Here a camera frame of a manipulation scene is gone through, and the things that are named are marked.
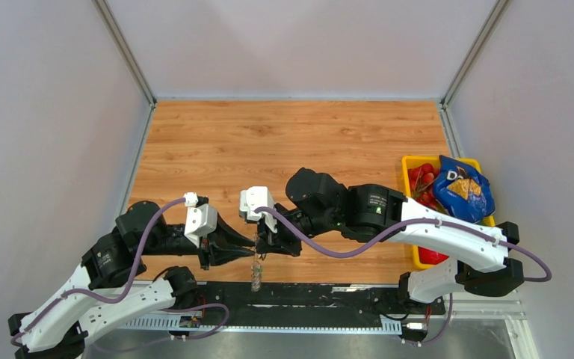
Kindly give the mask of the large metal key ring plate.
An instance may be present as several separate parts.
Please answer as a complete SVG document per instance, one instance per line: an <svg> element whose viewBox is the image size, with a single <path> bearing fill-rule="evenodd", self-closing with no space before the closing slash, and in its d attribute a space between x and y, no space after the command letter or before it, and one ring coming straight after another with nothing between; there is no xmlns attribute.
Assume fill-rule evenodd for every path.
<svg viewBox="0 0 574 359"><path fill-rule="evenodd" d="M261 256L254 254L253 263L251 266L251 292L258 292L262 285L262 264Z"/></svg>

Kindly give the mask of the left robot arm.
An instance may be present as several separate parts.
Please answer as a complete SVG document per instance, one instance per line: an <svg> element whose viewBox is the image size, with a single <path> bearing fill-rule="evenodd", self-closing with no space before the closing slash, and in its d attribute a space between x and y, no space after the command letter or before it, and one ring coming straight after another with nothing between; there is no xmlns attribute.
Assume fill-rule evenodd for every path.
<svg viewBox="0 0 574 359"><path fill-rule="evenodd" d="M206 300L186 266L167 269L143 289L143 256L194 255L202 269L253 254L253 242L231 228L205 197L187 194L183 224L168 224L164 208L134 203L113 230L82 256L66 283L42 306L8 320L17 358L78 358L108 332L153 311L203 311Z"/></svg>

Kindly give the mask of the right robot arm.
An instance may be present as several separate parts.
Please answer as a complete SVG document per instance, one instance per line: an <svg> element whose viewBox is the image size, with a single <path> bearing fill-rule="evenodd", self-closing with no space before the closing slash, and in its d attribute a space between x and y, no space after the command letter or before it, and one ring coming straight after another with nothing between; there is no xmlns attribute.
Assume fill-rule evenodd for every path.
<svg viewBox="0 0 574 359"><path fill-rule="evenodd" d="M416 312L454 292L502 297L524 283L522 263L511 258L515 224L473 224L437 212L394 189L346 186L331 175L299 169L286 184L293 209L285 209L265 186L240 194L241 217L257 226L261 252L296 257L308 245L328 257L355 257L380 242L431 249L445 261L402 274L397 302Z"/></svg>

